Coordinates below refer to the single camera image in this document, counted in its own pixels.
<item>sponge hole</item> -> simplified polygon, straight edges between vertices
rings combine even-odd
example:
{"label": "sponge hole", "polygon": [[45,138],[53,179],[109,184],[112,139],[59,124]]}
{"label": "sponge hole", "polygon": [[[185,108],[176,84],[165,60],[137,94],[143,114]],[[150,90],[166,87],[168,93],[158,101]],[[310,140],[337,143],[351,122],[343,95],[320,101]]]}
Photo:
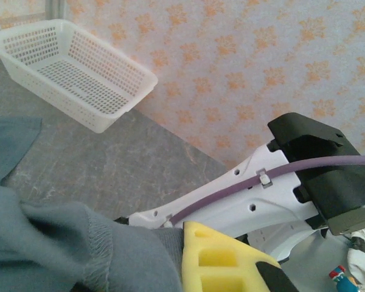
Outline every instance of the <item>sponge hole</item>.
{"label": "sponge hole", "polygon": [[247,292],[242,278],[238,277],[201,277],[203,292]]}
{"label": "sponge hole", "polygon": [[199,253],[199,266],[237,266],[237,257],[232,249],[206,248]]}

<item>wall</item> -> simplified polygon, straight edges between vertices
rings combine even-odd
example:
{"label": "wall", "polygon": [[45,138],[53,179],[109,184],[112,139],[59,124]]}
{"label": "wall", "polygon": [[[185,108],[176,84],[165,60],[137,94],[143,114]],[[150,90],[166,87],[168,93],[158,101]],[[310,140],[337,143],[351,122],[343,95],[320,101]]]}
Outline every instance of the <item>wall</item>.
{"label": "wall", "polygon": [[151,68],[137,108],[229,167],[289,111],[365,153],[365,0],[67,0],[66,18]]}
{"label": "wall", "polygon": [[0,0],[0,30],[44,19],[44,0]]}

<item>perforated basket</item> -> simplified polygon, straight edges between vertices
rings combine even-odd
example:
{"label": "perforated basket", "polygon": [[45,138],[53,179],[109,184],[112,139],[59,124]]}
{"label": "perforated basket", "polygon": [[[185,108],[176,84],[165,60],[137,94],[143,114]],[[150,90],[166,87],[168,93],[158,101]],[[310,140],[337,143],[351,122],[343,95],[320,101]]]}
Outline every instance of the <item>perforated basket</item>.
{"label": "perforated basket", "polygon": [[0,58],[14,81],[96,133],[158,82],[108,43],[62,19],[0,31]]}

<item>gray countertop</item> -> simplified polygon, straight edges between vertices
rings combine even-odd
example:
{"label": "gray countertop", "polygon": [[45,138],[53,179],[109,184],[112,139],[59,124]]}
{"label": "gray countertop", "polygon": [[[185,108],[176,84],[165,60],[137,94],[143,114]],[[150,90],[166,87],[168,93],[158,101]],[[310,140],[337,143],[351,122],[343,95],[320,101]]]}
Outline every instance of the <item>gray countertop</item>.
{"label": "gray countertop", "polygon": [[226,171],[136,110],[95,134],[12,81],[1,62],[0,116],[43,118],[37,140],[4,181],[35,202],[80,201],[115,219],[168,203]]}

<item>black plastic cover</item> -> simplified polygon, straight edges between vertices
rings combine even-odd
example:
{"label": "black plastic cover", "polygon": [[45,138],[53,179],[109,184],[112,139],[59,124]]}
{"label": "black plastic cover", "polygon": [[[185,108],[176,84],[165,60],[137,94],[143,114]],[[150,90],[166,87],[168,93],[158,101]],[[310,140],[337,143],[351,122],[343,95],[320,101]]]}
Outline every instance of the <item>black plastic cover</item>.
{"label": "black plastic cover", "polygon": [[282,269],[270,263],[255,263],[270,292],[299,292]]}
{"label": "black plastic cover", "polygon": [[[269,124],[271,151],[282,150],[289,162],[338,155],[360,155],[336,128],[297,113]],[[320,216],[312,228],[327,225],[334,235],[365,228],[365,165],[319,167],[296,172],[302,185],[294,190],[300,202],[312,200]]]}

